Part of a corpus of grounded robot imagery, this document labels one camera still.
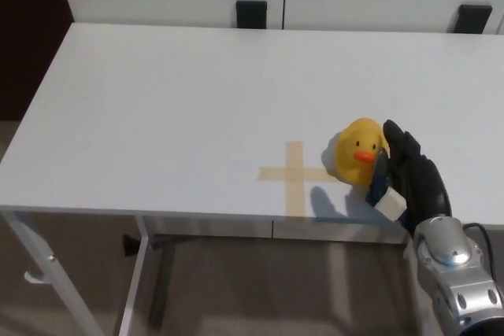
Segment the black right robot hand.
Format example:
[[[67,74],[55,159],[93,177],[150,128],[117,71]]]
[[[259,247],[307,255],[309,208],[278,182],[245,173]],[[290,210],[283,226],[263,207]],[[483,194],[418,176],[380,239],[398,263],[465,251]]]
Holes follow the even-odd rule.
[[[442,176],[420,143],[393,120],[385,121],[383,133],[389,150],[376,157],[366,202],[380,212],[398,213],[394,220],[410,235],[425,220],[451,216]]]

